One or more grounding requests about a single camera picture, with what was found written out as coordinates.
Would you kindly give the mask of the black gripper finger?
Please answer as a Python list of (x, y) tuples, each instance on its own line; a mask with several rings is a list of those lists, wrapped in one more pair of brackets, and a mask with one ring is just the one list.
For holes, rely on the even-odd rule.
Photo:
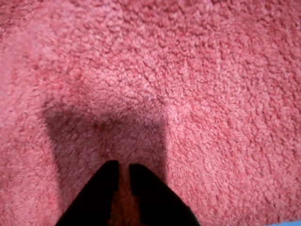
[(107, 161), (81, 189), (57, 226), (105, 226), (113, 195), (119, 189), (119, 162)]
[(190, 207), (147, 167), (131, 164), (129, 176), (131, 192), (137, 198), (143, 225), (200, 225)]

